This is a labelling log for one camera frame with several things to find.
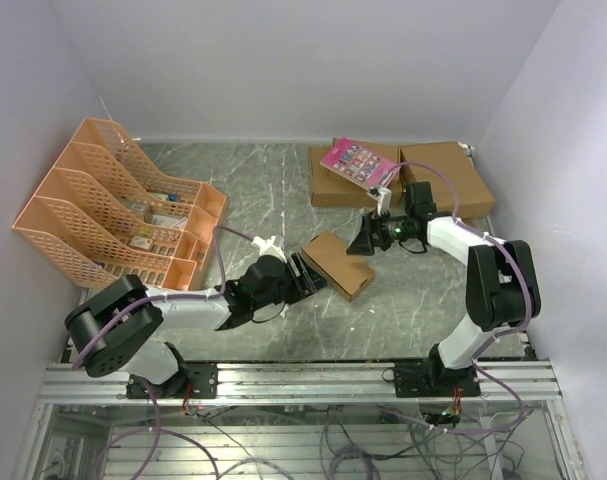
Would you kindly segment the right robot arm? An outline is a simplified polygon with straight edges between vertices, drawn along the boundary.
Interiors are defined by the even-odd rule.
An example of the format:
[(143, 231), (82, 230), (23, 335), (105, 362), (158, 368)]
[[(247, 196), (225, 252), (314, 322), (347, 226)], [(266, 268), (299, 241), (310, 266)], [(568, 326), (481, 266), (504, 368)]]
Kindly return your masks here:
[(446, 395), (464, 378), (474, 377), (475, 360), (491, 343), (538, 316), (541, 298), (531, 248), (522, 240), (505, 241), (482, 233), (452, 213), (439, 211), (427, 182), (409, 187), (400, 216), (389, 213), (389, 189), (374, 187), (368, 196), (376, 201), (376, 209), (361, 217), (347, 254), (372, 256), (393, 243), (417, 240), (423, 248), (437, 248), (466, 268), (462, 320), (431, 349), (416, 373), (395, 373), (397, 381), (417, 380), (431, 393)]

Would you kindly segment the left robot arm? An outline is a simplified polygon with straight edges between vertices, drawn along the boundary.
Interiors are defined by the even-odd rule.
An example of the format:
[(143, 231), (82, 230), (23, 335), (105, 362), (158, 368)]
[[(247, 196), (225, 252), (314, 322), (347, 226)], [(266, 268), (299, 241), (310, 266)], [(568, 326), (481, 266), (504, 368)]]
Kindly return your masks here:
[(228, 331), (266, 322), (263, 309), (294, 305), (325, 288), (326, 280), (298, 253), (284, 260), (263, 255), (245, 274), (197, 292), (147, 287), (128, 274), (73, 310), (64, 325), (78, 359), (91, 378), (129, 375), (127, 396), (178, 398), (196, 393), (212, 398), (216, 369), (185, 360), (169, 342), (155, 339), (163, 329)]

